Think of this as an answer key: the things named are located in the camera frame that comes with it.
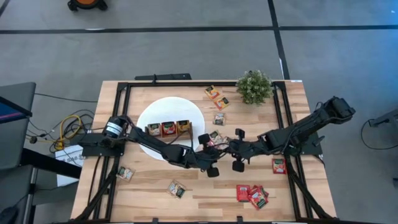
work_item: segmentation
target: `white plate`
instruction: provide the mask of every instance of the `white plate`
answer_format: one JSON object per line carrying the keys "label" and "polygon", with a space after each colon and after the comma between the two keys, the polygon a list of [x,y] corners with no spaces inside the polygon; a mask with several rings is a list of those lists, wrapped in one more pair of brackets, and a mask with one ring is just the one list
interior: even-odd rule
{"label": "white plate", "polygon": [[[143,131],[148,124],[167,121],[190,120],[193,129],[193,148],[199,146],[198,136],[205,133],[205,118],[200,109],[191,101],[180,97],[165,97],[151,103],[138,118],[136,126]],[[173,144],[191,146],[191,140],[176,140]],[[155,159],[164,160],[162,156],[145,146],[140,146],[144,152]]]}

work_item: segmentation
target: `blue screen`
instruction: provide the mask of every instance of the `blue screen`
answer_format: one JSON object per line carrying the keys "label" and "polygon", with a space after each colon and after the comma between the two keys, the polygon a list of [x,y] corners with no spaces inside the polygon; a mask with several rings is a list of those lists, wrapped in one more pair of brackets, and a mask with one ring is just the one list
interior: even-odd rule
{"label": "blue screen", "polygon": [[14,108],[9,107],[3,103],[0,103],[0,121],[16,118],[24,118],[25,114],[21,113]]}

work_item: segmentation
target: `gray carpet floor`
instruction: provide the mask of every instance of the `gray carpet floor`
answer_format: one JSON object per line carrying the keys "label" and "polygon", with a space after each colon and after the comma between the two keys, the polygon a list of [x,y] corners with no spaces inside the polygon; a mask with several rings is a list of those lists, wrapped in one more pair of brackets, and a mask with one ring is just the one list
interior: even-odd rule
{"label": "gray carpet floor", "polygon": [[[271,26],[266,0],[107,0],[106,12],[70,12],[67,0],[0,0],[1,85],[36,82],[37,92],[82,100],[98,98],[103,80],[190,73],[193,79],[235,79],[260,69],[283,79],[274,31],[26,34],[16,30],[128,29],[146,27]],[[383,26],[398,24],[394,0],[274,0],[280,26]],[[2,32],[11,30],[12,34]],[[291,79],[303,80],[311,109],[333,95],[357,113],[320,135],[326,173],[338,216],[344,220],[398,223],[398,149],[363,145],[362,124],[398,109],[398,29],[283,30]],[[66,115],[95,104],[36,96],[33,122],[50,129]],[[397,144],[388,125],[366,128],[375,147]],[[48,154],[46,144],[26,147]],[[44,185],[55,176],[41,173]],[[37,207],[35,223],[66,221],[74,195]]]}

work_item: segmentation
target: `wooden board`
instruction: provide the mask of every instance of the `wooden board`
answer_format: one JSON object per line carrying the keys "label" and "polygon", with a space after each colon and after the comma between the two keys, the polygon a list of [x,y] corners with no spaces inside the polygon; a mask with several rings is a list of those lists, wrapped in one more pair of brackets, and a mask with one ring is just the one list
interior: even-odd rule
{"label": "wooden board", "polygon": [[[93,128],[105,126],[111,116],[117,83],[103,82]],[[310,113],[307,97],[303,83],[286,81],[286,85],[290,109],[296,122]],[[245,105],[233,86],[216,86],[231,105],[222,111],[227,114],[226,125],[214,125],[212,121],[218,109],[203,92],[205,87],[134,87],[131,90],[128,115],[137,122],[144,109],[155,100],[166,96],[179,96],[199,107],[205,117],[207,133],[217,129],[221,135],[235,138],[235,128],[241,128],[246,132],[247,141],[255,141],[258,134],[278,128],[273,99],[266,100],[262,106]],[[280,93],[279,99],[287,126]],[[233,158],[225,156],[217,163],[220,176],[208,178],[206,173],[197,169],[183,169],[153,159],[141,150],[139,145],[128,143],[121,158],[121,165],[135,169],[136,173],[130,183],[118,179],[111,221],[150,222],[152,218],[157,217],[161,222],[215,222],[236,221],[239,215],[243,216],[245,221],[294,220],[287,176],[272,173],[271,160],[274,157],[279,156],[254,157],[251,164],[245,166],[245,172],[239,173],[232,170]],[[88,158],[84,163],[72,218],[78,216],[87,205],[96,160],[94,157]],[[334,216],[335,208],[323,165],[313,156],[302,156],[302,160],[308,189],[325,211]],[[99,162],[93,195],[98,188],[101,165],[102,160]],[[173,179],[187,187],[182,199],[173,198],[166,192]],[[270,193],[269,203],[257,211],[250,203],[237,202],[237,184],[263,185]],[[301,213],[305,217],[302,194],[298,189],[297,192]],[[100,217],[104,217],[106,198],[107,196],[104,196],[102,200]]]}

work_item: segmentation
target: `potted plant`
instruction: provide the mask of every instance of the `potted plant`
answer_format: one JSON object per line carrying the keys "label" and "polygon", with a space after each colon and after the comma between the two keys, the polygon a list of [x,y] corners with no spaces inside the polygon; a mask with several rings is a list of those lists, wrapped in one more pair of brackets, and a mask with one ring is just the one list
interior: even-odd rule
{"label": "potted plant", "polygon": [[236,83],[243,103],[260,105],[272,96],[271,79],[260,70],[248,71]]}

